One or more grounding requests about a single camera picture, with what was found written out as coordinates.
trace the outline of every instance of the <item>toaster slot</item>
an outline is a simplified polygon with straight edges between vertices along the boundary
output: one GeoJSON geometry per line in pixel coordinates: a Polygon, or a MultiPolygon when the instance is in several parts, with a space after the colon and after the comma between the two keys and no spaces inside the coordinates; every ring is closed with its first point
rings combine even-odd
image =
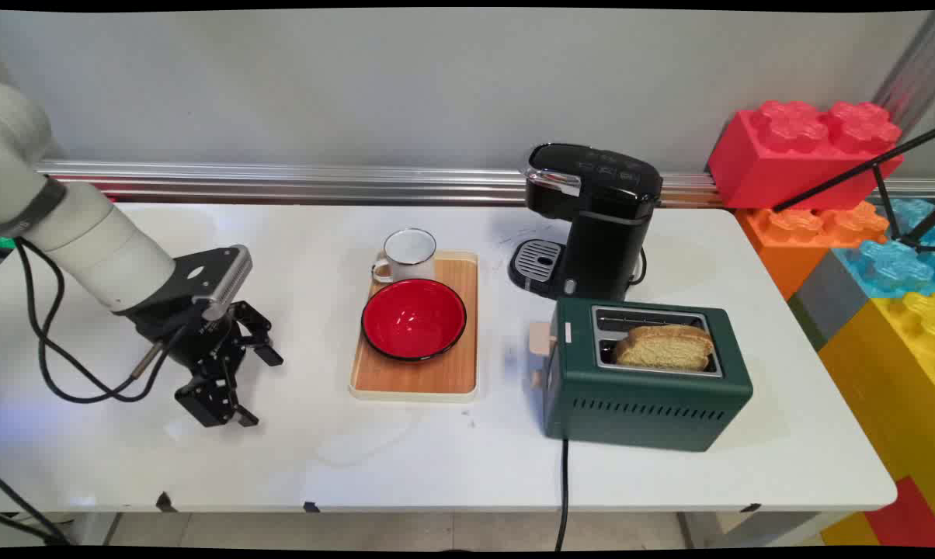
{"type": "Polygon", "coordinates": [[[683,325],[695,326],[709,332],[705,316],[695,312],[654,311],[645,308],[628,307],[592,307],[595,322],[595,353],[600,367],[621,371],[648,371],[653,373],[680,374],[694,376],[722,377],[719,364],[719,348],[709,354],[709,361],[702,371],[684,371],[676,369],[656,369],[649,367],[631,367],[616,362],[616,344],[625,339],[631,329],[639,326],[683,325]]]}
{"type": "Polygon", "coordinates": [[[629,332],[638,326],[684,325],[705,328],[700,316],[694,314],[660,314],[660,312],[613,311],[596,309],[596,328],[603,332],[629,332]]]}

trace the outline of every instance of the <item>aluminum rail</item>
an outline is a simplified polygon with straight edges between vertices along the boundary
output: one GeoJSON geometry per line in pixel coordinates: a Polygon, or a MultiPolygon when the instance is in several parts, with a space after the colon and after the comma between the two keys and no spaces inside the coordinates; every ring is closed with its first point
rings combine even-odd
{"type": "MultiPolygon", "coordinates": [[[[127,202],[523,206],[527,194],[523,176],[511,169],[44,160],[36,170],[90,182],[127,202]]],[[[723,207],[708,173],[662,176],[663,207],[723,207]]],[[[935,179],[890,178],[886,185],[893,198],[935,199],[935,179]]]]}

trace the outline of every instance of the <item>floor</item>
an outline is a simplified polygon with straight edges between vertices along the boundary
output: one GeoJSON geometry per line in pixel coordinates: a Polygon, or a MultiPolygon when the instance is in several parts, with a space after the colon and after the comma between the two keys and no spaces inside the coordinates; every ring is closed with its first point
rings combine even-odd
{"type": "MultiPolygon", "coordinates": [[[[126,513],[110,545],[355,551],[549,551],[557,513],[126,513]]],[[[38,545],[0,525],[0,547],[38,545]]],[[[823,545],[812,538],[804,545],[823,545]]],[[[682,549],[673,513],[574,512],[564,550],[682,549]]]]}

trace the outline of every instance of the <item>white mug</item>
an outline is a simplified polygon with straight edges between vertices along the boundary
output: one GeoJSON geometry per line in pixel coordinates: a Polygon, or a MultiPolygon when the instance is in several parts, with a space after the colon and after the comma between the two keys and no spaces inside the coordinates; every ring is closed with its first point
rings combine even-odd
{"type": "Polygon", "coordinates": [[[379,283],[395,283],[412,277],[436,279],[433,255],[436,254],[436,239],[422,229],[403,229],[385,238],[385,258],[371,266],[371,275],[379,283]],[[388,266],[392,275],[382,276],[378,269],[388,266]]]}

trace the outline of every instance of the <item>wooden tray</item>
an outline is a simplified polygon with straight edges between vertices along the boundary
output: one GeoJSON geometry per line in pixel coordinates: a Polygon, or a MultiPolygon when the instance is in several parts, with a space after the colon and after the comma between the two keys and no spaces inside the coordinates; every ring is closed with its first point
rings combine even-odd
{"type": "MultiPolygon", "coordinates": [[[[464,334],[449,351],[419,363],[389,359],[358,334],[350,393],[361,400],[468,402],[478,389],[478,255],[436,253],[436,280],[457,291],[467,308],[464,334]]],[[[368,298],[384,284],[371,280],[368,298]]]]}

